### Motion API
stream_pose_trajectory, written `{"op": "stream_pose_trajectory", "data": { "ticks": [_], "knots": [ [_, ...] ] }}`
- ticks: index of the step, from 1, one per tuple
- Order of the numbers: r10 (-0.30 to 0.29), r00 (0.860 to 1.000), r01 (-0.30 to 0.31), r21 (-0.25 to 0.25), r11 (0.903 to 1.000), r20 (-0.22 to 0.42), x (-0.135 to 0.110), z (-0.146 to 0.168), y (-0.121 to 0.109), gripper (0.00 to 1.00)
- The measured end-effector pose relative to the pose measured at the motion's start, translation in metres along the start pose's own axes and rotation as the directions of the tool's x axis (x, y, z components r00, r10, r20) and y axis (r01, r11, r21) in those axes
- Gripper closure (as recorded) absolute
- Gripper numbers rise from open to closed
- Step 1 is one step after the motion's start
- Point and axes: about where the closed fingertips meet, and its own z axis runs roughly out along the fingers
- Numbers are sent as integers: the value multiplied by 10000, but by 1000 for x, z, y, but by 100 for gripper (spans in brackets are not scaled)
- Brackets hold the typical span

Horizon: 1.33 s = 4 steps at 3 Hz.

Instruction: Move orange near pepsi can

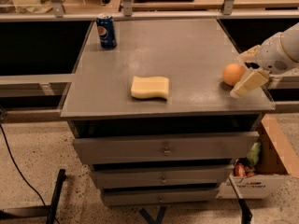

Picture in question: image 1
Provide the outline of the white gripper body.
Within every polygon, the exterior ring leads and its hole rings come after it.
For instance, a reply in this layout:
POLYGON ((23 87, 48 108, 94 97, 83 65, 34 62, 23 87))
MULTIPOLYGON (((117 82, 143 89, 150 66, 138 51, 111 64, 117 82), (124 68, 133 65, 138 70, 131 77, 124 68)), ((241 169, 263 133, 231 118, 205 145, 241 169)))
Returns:
POLYGON ((294 32, 279 32, 266 39, 256 54, 256 63, 271 74, 294 68, 294 32))

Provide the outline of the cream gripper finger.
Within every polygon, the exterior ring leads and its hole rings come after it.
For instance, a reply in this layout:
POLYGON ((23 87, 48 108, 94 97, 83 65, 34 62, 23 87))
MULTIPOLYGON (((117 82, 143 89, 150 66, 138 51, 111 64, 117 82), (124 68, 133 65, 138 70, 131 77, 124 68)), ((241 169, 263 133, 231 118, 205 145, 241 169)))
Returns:
POLYGON ((256 54, 260 49, 260 45, 256 45, 242 53, 239 54, 238 58, 243 63, 255 63, 256 62, 256 54))
POLYGON ((235 84, 230 95, 234 98, 243 97, 267 83, 269 77, 269 72, 262 68, 252 69, 235 84))

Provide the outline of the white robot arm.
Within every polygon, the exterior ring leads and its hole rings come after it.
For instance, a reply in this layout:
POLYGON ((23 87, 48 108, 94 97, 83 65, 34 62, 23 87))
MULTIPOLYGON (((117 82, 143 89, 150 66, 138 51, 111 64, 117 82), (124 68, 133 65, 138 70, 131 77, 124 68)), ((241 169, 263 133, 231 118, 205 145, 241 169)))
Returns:
POLYGON ((299 23, 242 52, 239 59, 244 63, 256 63, 258 68, 250 69, 234 85, 230 91, 234 98, 260 88, 271 75, 281 75, 299 66, 299 23))

